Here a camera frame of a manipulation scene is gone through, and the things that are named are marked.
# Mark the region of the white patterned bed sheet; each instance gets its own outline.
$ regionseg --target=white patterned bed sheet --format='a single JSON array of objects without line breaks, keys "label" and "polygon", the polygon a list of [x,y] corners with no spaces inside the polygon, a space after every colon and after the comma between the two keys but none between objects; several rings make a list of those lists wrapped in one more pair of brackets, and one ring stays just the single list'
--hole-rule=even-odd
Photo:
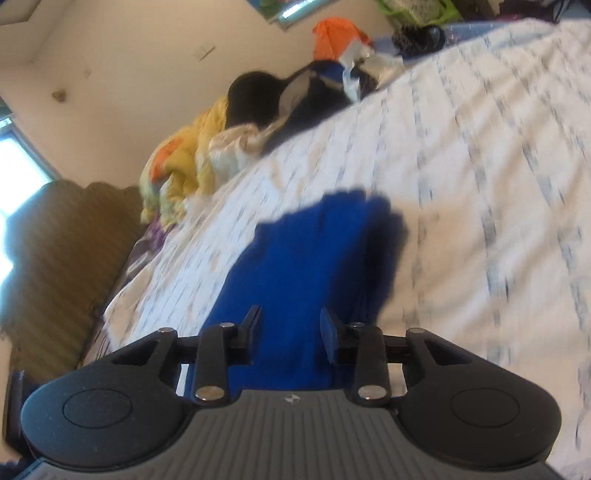
[{"label": "white patterned bed sheet", "polygon": [[[213,200],[110,305],[124,345],[195,335],[255,225],[363,188],[408,242],[379,326],[421,326],[540,384],[563,427],[549,458],[591,478],[591,23],[512,24],[424,60],[285,143]],[[395,391],[403,388],[393,367]]]}]

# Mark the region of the yellow blanket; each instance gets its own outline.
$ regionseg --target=yellow blanket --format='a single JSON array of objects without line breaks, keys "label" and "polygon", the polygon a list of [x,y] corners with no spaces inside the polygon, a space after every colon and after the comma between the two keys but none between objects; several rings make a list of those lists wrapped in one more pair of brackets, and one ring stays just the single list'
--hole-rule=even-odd
[{"label": "yellow blanket", "polygon": [[196,191],[213,193],[209,142],[224,130],[227,107],[226,97],[218,99],[192,125],[168,137],[152,153],[139,178],[143,223],[150,223],[159,212],[161,225],[166,228],[183,217],[183,200],[187,196]]}]

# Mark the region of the blue cloth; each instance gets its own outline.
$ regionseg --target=blue cloth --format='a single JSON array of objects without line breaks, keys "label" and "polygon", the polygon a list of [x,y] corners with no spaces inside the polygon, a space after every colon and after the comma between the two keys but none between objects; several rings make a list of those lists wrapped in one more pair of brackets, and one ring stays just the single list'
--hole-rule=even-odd
[{"label": "blue cloth", "polygon": [[254,363],[229,368],[232,394],[344,386],[345,372],[329,364],[324,350],[320,311],[327,306],[345,323],[375,321],[403,231],[386,199],[366,199],[362,191],[327,195],[257,225],[203,326],[240,323],[252,305],[262,307]]}]

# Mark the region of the orange bag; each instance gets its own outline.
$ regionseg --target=orange bag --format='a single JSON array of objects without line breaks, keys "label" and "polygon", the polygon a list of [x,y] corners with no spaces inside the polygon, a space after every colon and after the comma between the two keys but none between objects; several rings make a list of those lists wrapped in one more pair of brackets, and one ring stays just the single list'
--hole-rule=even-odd
[{"label": "orange bag", "polygon": [[346,18],[331,17],[321,20],[312,32],[316,34],[315,60],[338,61],[349,43],[356,38],[371,45],[369,37]]}]

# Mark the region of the orange patch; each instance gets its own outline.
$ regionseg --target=orange patch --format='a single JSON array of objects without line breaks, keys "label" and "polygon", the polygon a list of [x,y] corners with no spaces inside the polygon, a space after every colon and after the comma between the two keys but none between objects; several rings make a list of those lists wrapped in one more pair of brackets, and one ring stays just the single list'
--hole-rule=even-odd
[{"label": "orange patch", "polygon": [[150,165],[150,174],[148,176],[150,181],[159,180],[164,176],[163,167],[165,160],[173,154],[181,143],[183,143],[182,138],[173,138],[156,152],[156,155],[154,155],[154,158],[152,159],[152,164]]}]

